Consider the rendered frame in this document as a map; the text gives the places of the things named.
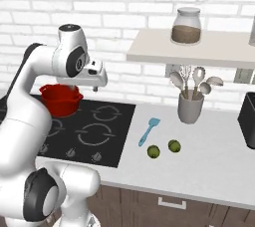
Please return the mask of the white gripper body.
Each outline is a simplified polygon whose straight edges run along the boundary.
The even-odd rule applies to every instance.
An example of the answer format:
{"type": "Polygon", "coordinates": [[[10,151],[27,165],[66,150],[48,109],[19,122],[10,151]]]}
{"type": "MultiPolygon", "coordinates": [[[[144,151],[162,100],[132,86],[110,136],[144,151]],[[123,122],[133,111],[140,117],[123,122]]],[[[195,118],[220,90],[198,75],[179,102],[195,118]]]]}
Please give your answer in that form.
{"type": "Polygon", "coordinates": [[[73,78],[57,78],[59,84],[89,86],[93,88],[105,87],[108,75],[103,62],[89,62],[82,71],[73,78]]]}

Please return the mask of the red pot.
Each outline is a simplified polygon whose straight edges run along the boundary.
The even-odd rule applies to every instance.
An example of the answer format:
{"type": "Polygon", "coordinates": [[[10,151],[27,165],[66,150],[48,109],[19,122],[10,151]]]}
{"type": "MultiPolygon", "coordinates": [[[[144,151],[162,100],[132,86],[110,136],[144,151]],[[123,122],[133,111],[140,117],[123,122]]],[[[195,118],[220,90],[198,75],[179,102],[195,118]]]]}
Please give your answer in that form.
{"type": "Polygon", "coordinates": [[[77,86],[64,84],[45,85],[40,92],[48,111],[57,117],[74,114],[84,97],[77,86]]]}

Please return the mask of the green lime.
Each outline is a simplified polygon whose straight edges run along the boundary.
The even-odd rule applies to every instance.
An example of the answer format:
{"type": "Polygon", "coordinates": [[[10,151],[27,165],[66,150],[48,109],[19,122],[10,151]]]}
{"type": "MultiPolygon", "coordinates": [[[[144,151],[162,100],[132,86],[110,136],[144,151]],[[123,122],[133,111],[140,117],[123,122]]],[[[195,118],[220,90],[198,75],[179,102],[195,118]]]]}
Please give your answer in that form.
{"type": "Polygon", "coordinates": [[[168,149],[171,151],[171,152],[180,152],[181,150],[181,145],[179,143],[178,140],[176,139],[172,139],[168,142],[168,149]]]}
{"type": "Polygon", "coordinates": [[[160,155],[160,150],[156,145],[150,145],[147,148],[147,155],[152,159],[158,158],[160,155]]]}

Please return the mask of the grey utensil pot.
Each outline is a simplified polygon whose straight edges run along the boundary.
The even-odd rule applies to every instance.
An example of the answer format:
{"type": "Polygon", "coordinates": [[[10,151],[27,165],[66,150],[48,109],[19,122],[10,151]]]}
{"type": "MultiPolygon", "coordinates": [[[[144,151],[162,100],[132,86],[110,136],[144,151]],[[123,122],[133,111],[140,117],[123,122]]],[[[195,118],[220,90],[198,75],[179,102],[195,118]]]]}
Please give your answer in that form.
{"type": "Polygon", "coordinates": [[[193,99],[192,96],[193,90],[189,90],[187,99],[185,99],[182,94],[179,94],[178,99],[178,117],[182,122],[187,124],[196,123],[201,114],[204,102],[204,95],[201,92],[196,94],[195,99],[193,99]]]}

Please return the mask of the black hob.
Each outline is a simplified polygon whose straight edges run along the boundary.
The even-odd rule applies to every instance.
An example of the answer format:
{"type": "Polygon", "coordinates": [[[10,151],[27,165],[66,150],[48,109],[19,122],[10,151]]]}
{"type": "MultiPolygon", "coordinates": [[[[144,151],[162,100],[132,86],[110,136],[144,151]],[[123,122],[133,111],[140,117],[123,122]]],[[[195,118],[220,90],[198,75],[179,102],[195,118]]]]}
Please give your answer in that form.
{"type": "Polygon", "coordinates": [[[66,117],[53,117],[47,137],[42,137],[43,121],[35,113],[30,122],[13,118],[0,100],[0,170],[10,175],[32,166],[35,157],[89,163],[106,167],[119,165],[135,106],[82,100],[78,110],[66,117]],[[48,144],[48,151],[39,154],[48,144]],[[73,148],[76,155],[66,152],[73,148]],[[102,159],[92,161],[99,152],[102,159]]]}

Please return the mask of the metal whisk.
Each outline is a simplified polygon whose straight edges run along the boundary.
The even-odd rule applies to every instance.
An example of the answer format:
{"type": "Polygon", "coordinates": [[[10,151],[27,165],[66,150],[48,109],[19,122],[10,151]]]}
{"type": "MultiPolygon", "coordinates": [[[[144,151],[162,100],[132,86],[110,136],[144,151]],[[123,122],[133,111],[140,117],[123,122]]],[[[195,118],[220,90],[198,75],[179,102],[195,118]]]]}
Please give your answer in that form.
{"type": "Polygon", "coordinates": [[[188,98],[188,80],[191,74],[191,66],[190,65],[181,65],[180,66],[180,74],[184,80],[184,92],[185,97],[188,98]]]}

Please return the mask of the white slotted spoon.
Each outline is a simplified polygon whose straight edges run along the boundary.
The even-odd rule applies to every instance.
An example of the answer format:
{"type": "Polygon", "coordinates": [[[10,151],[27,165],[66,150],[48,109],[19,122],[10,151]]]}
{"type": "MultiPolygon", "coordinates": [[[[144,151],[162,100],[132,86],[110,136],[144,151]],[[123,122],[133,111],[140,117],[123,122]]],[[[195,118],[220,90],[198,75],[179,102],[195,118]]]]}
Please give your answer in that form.
{"type": "Polygon", "coordinates": [[[196,99],[197,90],[199,84],[204,80],[205,77],[205,69],[203,67],[196,67],[193,71],[192,78],[194,80],[194,89],[192,99],[196,99]]]}

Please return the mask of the glass jar with brown filling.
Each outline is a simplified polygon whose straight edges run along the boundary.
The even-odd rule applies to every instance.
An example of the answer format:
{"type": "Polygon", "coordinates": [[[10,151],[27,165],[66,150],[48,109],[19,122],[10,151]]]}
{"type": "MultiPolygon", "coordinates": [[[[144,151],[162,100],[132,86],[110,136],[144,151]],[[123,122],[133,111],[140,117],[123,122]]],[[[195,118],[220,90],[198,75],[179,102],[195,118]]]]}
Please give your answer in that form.
{"type": "Polygon", "coordinates": [[[171,40],[178,44],[195,44],[200,41],[200,36],[200,9],[195,7],[178,8],[171,30],[171,40]]]}

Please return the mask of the small white ladle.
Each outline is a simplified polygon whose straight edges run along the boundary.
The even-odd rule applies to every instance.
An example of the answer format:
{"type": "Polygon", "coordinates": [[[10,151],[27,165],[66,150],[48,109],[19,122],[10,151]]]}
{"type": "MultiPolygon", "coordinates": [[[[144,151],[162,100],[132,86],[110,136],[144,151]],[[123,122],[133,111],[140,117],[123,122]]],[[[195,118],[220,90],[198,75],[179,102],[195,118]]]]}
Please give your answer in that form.
{"type": "Polygon", "coordinates": [[[211,86],[206,82],[202,82],[199,85],[199,89],[200,89],[200,92],[204,95],[209,95],[211,92],[211,86]]]}

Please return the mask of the brown cupboard door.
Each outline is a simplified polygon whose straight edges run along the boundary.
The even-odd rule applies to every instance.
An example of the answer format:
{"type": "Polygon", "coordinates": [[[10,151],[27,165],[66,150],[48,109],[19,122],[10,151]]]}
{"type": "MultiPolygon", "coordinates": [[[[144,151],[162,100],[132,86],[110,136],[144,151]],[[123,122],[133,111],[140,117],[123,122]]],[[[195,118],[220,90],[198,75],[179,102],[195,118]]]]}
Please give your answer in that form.
{"type": "Polygon", "coordinates": [[[101,185],[89,198],[89,206],[101,227],[131,227],[131,191],[101,185]]]}
{"type": "Polygon", "coordinates": [[[212,227],[255,227],[255,210],[214,204],[210,213],[212,227]]]}

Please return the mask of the white serving spoon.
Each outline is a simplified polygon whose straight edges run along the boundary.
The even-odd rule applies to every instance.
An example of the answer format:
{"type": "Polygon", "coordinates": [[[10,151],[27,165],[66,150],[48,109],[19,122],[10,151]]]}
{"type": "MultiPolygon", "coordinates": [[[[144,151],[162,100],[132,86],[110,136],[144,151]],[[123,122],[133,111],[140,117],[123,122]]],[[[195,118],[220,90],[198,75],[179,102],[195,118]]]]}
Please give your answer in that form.
{"type": "Polygon", "coordinates": [[[223,81],[219,77],[209,77],[206,80],[206,83],[212,86],[219,86],[219,87],[223,86],[223,81]]]}

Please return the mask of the brown drawer front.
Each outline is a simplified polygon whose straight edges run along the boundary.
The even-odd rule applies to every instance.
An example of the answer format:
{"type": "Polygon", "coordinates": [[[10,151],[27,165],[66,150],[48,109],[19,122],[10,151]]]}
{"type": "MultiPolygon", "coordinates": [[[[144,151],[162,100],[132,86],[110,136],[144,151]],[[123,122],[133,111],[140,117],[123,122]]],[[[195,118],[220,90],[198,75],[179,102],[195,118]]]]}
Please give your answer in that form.
{"type": "Polygon", "coordinates": [[[136,192],[134,213],[138,227],[206,227],[212,204],[184,198],[136,192]],[[158,197],[165,202],[180,204],[186,201],[186,210],[159,206],[158,197]]]}

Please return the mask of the black appliance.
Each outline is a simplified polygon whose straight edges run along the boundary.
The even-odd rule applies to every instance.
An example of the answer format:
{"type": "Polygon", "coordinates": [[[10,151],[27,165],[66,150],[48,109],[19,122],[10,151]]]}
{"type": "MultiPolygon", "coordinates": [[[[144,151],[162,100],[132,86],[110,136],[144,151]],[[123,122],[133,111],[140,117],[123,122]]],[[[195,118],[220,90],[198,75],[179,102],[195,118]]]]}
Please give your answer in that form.
{"type": "Polygon", "coordinates": [[[255,149],[255,92],[245,95],[238,122],[247,146],[255,149]]]}

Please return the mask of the grey wall socket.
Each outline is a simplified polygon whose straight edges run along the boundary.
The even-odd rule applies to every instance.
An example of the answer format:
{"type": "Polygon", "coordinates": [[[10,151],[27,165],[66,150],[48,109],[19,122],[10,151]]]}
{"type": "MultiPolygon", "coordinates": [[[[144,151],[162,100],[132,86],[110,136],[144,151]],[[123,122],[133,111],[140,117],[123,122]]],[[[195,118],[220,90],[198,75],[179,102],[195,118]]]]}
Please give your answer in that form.
{"type": "Polygon", "coordinates": [[[253,75],[252,69],[237,69],[235,73],[234,83],[249,84],[253,75]]]}
{"type": "Polygon", "coordinates": [[[175,65],[175,64],[166,64],[165,65],[165,77],[168,78],[169,77],[169,74],[171,72],[174,72],[174,71],[179,71],[180,70],[180,65],[175,65]]]}

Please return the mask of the white wall shelf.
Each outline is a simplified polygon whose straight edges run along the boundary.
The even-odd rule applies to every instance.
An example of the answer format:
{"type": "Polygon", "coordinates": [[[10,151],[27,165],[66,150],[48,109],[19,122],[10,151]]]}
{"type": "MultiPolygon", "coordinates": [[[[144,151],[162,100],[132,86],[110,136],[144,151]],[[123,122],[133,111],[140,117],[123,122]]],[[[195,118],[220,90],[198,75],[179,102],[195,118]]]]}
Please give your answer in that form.
{"type": "Polygon", "coordinates": [[[203,31],[198,44],[179,45],[170,41],[166,29],[142,29],[127,51],[127,60],[255,69],[255,47],[248,41],[248,33],[203,31]]]}

